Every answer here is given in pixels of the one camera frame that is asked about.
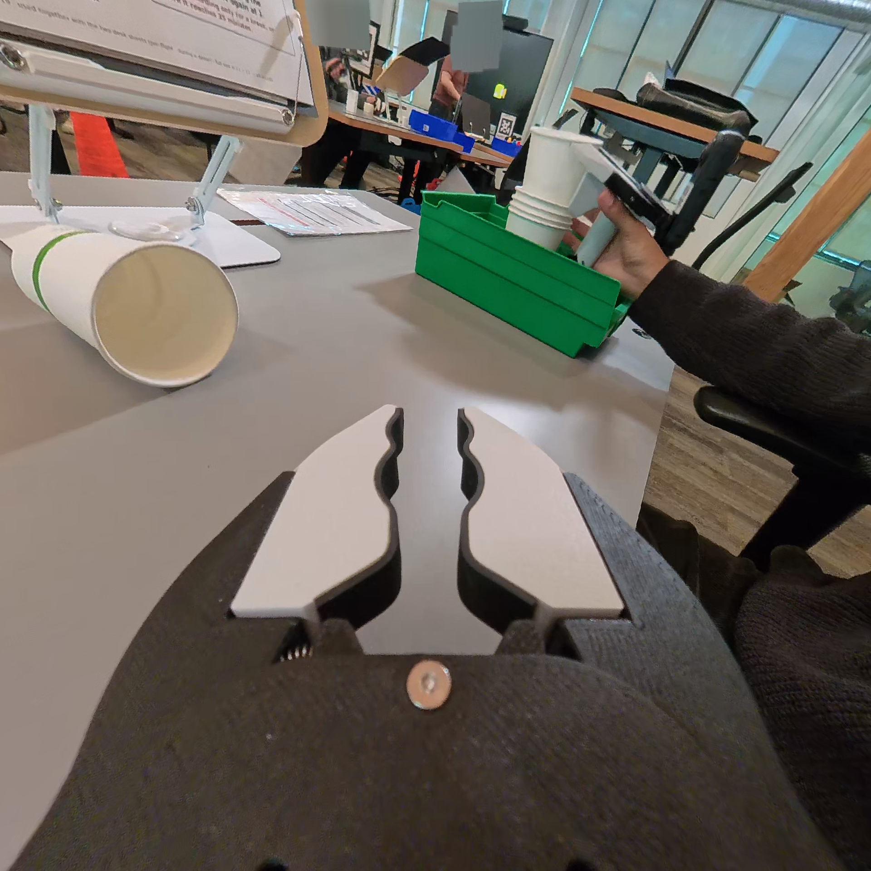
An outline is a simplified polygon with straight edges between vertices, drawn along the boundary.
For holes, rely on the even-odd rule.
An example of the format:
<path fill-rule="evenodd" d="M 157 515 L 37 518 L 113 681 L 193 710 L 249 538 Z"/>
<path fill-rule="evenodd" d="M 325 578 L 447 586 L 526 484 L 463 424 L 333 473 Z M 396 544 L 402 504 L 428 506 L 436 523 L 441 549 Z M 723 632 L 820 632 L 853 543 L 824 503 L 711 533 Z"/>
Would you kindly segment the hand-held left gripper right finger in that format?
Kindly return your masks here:
<path fill-rule="evenodd" d="M 461 490 L 457 588 L 485 626 L 504 635 L 530 621 L 544 636 L 568 619 L 619 619 L 626 609 L 558 464 L 508 425 L 457 412 Z"/>

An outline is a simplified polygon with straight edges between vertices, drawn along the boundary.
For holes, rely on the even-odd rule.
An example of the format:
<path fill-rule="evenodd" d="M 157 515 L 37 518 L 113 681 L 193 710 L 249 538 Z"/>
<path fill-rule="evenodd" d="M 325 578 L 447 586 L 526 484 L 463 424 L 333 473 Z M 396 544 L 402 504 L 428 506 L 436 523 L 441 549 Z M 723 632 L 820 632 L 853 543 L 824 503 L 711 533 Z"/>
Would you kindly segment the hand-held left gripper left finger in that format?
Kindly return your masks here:
<path fill-rule="evenodd" d="M 230 605 L 237 618 L 379 616 L 401 588 L 403 409 L 383 405 L 299 464 Z"/>

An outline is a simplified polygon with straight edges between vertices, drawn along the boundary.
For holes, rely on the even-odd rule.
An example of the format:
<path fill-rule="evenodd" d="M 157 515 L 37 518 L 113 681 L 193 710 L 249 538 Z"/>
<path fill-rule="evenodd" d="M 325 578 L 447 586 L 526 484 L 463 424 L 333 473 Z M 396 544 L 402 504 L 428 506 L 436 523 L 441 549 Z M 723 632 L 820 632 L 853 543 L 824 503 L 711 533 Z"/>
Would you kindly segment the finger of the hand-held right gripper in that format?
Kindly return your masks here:
<path fill-rule="evenodd" d="M 614 174 L 614 161 L 601 140 L 591 139 L 572 145 L 572 156 L 581 171 L 580 180 L 572 193 L 568 211 L 572 217 L 591 212 L 605 188 L 605 182 Z"/>

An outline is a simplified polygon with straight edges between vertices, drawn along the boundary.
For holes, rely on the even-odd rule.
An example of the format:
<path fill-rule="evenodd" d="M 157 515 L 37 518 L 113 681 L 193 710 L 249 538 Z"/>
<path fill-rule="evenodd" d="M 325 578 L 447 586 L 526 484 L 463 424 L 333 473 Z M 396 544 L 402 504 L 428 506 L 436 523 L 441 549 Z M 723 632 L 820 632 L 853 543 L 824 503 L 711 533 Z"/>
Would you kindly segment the green plastic bin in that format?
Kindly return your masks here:
<path fill-rule="evenodd" d="M 631 302 L 615 279 L 506 230 L 493 195 L 422 196 L 416 274 L 541 343 L 577 357 L 626 319 Z"/>

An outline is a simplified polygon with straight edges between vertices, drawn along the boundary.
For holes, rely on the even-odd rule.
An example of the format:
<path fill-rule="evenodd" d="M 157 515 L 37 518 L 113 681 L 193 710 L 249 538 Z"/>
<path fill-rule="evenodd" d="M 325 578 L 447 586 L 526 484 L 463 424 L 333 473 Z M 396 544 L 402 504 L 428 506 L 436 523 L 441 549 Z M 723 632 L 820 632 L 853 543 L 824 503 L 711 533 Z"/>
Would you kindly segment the height adjustable wooden desk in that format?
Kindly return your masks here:
<path fill-rule="evenodd" d="M 584 111 L 582 133 L 595 135 L 660 199 L 676 203 L 713 130 L 639 107 L 611 94 L 574 87 L 572 102 Z"/>

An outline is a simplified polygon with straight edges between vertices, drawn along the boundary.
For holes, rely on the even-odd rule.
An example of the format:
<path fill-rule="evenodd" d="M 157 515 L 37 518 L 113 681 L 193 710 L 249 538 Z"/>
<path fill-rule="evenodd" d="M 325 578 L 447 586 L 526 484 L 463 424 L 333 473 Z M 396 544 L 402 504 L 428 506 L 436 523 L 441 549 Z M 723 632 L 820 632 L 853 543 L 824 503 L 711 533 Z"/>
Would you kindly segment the grey desk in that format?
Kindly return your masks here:
<path fill-rule="evenodd" d="M 366 652 L 490 654 L 456 590 L 456 412 L 481 408 L 635 525 L 673 364 L 623 326 L 565 356 L 415 274 L 418 218 L 373 237 L 250 233 L 279 262 L 230 271 L 223 364 L 144 387 L 17 289 L 2 248 L 2 810 L 7 869 L 166 589 L 279 473 L 384 404 L 404 409 L 398 600 Z"/>

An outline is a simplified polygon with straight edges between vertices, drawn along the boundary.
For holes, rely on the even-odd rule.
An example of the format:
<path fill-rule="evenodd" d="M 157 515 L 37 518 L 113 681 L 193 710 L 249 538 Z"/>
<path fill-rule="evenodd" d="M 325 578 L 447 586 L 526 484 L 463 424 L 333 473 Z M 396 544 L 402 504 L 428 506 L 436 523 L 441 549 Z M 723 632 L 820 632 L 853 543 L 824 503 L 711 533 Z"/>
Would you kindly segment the black bag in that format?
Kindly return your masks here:
<path fill-rule="evenodd" d="M 646 81 L 637 92 L 636 103 L 715 132 L 732 129 L 746 136 L 758 123 L 746 105 L 731 95 L 679 78 L 668 78 L 663 85 Z"/>

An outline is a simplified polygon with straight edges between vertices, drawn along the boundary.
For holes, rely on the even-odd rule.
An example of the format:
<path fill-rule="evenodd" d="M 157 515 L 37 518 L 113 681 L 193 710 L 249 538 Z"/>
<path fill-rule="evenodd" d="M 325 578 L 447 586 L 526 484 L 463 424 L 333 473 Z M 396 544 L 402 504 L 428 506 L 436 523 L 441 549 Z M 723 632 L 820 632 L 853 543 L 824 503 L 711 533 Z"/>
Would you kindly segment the black monitor screen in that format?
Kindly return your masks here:
<path fill-rule="evenodd" d="M 489 123 L 496 126 L 502 115 L 515 118 L 514 135 L 527 125 L 553 41 L 545 36 L 504 28 L 499 65 L 496 69 L 470 73 L 463 99 L 489 106 Z"/>

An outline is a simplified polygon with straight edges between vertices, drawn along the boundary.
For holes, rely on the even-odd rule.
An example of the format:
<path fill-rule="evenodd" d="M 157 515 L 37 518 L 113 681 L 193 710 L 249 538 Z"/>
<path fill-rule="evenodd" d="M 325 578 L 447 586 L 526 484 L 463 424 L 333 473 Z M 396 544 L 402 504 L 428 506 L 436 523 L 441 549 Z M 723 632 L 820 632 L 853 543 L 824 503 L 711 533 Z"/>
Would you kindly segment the wooden beam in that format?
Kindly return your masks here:
<path fill-rule="evenodd" d="M 780 302 L 787 284 L 863 205 L 870 194 L 870 132 L 790 223 L 747 275 L 744 286 L 767 302 Z"/>

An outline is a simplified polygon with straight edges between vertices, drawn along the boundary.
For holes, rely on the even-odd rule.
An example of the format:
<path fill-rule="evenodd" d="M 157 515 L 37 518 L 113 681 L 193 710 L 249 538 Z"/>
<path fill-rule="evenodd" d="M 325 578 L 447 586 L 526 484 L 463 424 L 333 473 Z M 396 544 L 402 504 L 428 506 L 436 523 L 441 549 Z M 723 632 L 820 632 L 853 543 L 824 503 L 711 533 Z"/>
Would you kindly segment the plain wooden board stand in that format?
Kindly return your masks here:
<path fill-rule="evenodd" d="M 373 86 L 385 93 L 406 97 L 427 77 L 430 66 L 448 57 L 450 45 L 430 37 L 410 45 L 386 64 Z"/>

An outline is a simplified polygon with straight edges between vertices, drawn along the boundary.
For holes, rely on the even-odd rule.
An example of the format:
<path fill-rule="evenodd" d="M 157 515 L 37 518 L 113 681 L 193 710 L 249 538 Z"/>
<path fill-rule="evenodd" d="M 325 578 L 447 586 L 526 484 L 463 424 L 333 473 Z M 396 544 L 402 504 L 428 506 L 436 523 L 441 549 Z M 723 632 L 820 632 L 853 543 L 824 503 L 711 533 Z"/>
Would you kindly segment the wooden table with bins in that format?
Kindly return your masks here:
<path fill-rule="evenodd" d="M 471 152 L 466 153 L 456 143 L 430 137 L 364 113 L 348 113 L 341 103 L 329 101 L 328 109 L 329 120 L 361 132 L 362 148 L 373 154 L 420 161 L 439 160 L 453 155 L 460 161 L 497 169 L 507 169 L 512 162 L 512 158 L 488 147 L 473 146 Z"/>

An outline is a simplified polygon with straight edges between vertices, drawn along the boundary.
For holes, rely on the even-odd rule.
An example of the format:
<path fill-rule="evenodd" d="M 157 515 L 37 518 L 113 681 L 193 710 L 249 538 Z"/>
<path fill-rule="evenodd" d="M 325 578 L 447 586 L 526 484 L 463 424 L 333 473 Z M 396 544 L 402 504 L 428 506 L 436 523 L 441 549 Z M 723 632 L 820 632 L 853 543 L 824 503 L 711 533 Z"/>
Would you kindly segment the laminated paper card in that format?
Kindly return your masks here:
<path fill-rule="evenodd" d="M 252 219 L 291 237 L 402 233 L 410 226 L 349 193 L 219 189 L 219 196 Z"/>

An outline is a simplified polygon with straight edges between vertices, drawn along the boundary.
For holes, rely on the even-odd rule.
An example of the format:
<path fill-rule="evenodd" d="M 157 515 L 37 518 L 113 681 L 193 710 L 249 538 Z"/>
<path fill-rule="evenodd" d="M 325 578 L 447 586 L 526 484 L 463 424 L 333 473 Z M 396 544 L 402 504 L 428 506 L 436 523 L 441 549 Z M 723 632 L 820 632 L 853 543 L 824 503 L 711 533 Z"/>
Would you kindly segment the person's torso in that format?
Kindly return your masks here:
<path fill-rule="evenodd" d="M 794 546 L 763 572 L 647 504 L 637 532 L 731 648 L 813 822 L 847 868 L 869 869 L 869 573 L 829 575 Z"/>

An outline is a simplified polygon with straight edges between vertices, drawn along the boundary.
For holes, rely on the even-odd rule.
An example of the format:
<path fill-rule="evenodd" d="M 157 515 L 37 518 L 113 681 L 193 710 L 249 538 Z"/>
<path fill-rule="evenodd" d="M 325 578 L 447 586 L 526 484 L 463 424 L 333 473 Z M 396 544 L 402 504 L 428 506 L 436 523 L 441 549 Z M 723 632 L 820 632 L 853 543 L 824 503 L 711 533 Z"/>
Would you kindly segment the grey folded board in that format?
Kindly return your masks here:
<path fill-rule="evenodd" d="M 301 157 L 297 145 L 243 138 L 228 175 L 244 185 L 283 186 Z"/>

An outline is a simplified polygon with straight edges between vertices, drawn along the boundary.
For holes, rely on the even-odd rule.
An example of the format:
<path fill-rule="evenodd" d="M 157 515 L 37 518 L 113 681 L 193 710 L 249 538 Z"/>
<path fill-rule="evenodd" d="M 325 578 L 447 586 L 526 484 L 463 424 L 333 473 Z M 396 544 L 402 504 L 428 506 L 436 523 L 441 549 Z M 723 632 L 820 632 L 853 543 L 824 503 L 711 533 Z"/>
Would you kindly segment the orange traffic cone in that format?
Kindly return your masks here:
<path fill-rule="evenodd" d="M 71 113 L 79 173 L 86 177 L 130 178 L 107 119 Z"/>

